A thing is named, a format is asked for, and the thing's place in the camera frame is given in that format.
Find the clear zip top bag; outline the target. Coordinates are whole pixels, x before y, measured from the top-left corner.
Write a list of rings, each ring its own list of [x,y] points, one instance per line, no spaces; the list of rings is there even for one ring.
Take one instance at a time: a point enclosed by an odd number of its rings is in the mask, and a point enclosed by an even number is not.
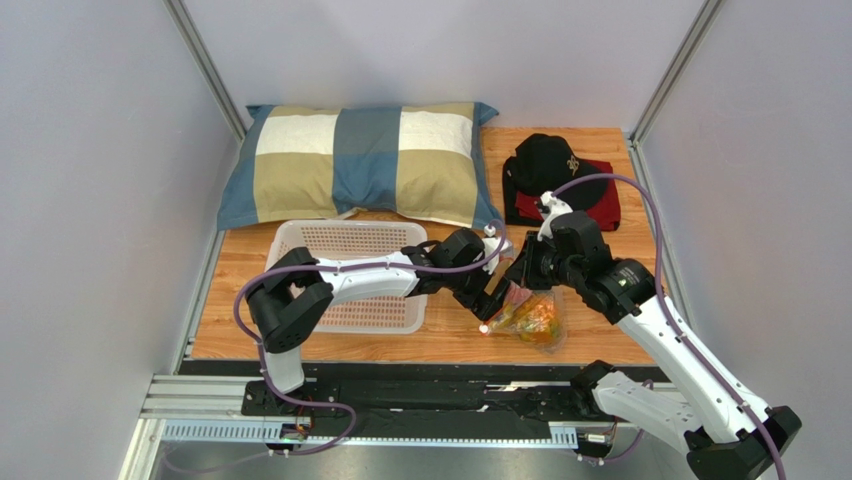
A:
[[[512,245],[501,248],[482,273],[488,273],[474,315],[487,336],[512,336],[540,351],[553,352],[564,343],[562,298],[558,291],[533,290],[508,277]]]

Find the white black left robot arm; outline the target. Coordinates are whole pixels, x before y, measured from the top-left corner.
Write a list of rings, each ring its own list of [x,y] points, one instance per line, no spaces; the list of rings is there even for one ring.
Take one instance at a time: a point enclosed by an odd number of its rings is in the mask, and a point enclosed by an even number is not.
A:
[[[287,394],[304,384],[301,346],[329,308],[446,289],[477,319],[486,321],[502,308],[510,288],[497,268],[511,248],[505,233],[492,226],[483,236],[461,228],[443,241],[361,260],[318,258],[298,247],[249,281],[235,303],[247,305],[258,330],[255,341],[264,377]]]

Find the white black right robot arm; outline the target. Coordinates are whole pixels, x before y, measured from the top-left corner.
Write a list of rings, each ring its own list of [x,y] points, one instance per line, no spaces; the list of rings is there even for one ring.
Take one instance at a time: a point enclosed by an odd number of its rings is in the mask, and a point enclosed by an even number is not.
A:
[[[595,361],[573,378],[595,410],[634,423],[680,454],[698,479],[757,479],[778,465],[802,427],[771,407],[707,349],[640,262],[612,256],[584,212],[559,214],[527,233],[508,277],[531,290],[573,289],[632,338],[675,385],[682,401]]]

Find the orange fake pineapple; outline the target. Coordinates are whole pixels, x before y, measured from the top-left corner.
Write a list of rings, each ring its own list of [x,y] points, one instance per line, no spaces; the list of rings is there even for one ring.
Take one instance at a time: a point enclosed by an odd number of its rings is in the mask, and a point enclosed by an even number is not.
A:
[[[492,333],[509,334],[539,349],[555,348],[564,337],[560,300],[553,291],[515,288],[498,315]]]

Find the folded dark red cloth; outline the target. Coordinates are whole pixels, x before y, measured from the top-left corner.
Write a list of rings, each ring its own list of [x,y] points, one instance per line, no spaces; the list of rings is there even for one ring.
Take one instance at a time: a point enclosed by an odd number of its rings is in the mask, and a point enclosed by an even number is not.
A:
[[[566,202],[575,211],[584,211],[595,220],[603,231],[615,231],[621,222],[621,205],[619,195],[612,180],[592,180],[584,182],[561,192],[558,198]],[[507,223],[510,225],[538,227],[542,224],[535,200],[521,195],[518,205],[518,214],[507,214]]]

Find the black baseball cap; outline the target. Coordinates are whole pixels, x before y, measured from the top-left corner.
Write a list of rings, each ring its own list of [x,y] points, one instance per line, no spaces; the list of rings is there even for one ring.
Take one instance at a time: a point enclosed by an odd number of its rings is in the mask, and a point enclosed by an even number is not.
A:
[[[546,191],[589,175],[611,173],[607,162],[577,156],[561,136],[534,133],[522,141],[502,166],[504,207],[517,215],[521,195],[537,199]]]

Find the checkered blue beige pillow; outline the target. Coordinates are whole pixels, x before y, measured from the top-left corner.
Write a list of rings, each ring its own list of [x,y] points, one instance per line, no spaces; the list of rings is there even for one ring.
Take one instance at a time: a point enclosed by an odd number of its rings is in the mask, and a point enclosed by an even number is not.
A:
[[[388,211],[482,229],[500,218],[488,188],[480,102],[315,109],[257,105],[217,228]]]

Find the white perforated plastic basket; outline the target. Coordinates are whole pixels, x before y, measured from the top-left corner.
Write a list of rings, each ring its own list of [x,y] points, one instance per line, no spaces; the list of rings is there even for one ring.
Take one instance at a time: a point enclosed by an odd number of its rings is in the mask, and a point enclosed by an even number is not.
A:
[[[284,254],[306,247],[315,258],[359,260],[383,256],[427,240],[426,230],[411,222],[291,220],[277,230],[266,269]],[[408,335],[423,324],[427,298],[379,297],[329,308],[315,330],[333,334]]]

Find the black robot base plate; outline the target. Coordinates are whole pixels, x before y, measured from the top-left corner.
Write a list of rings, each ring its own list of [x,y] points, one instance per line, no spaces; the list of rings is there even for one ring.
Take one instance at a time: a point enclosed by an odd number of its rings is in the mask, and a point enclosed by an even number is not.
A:
[[[350,415],[364,407],[456,410],[495,405],[521,412],[544,404],[549,412],[565,409],[586,421],[615,420],[592,406],[590,394],[572,387],[581,370],[579,365],[547,364],[308,362],[305,384],[291,395],[305,401],[304,408],[318,411],[320,396],[337,387],[338,406]],[[261,380],[258,361],[250,360],[191,360],[178,372]]]

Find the aluminium frame rail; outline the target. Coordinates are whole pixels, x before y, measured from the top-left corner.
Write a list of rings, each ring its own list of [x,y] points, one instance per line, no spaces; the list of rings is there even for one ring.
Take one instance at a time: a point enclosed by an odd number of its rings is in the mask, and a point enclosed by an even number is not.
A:
[[[611,441],[625,420],[572,417],[544,404],[521,412],[495,405],[462,409],[339,408],[334,387],[313,411],[289,404],[248,377],[163,376],[152,380],[121,469],[122,479],[145,479],[166,441],[331,446],[420,446],[576,449],[597,437]]]

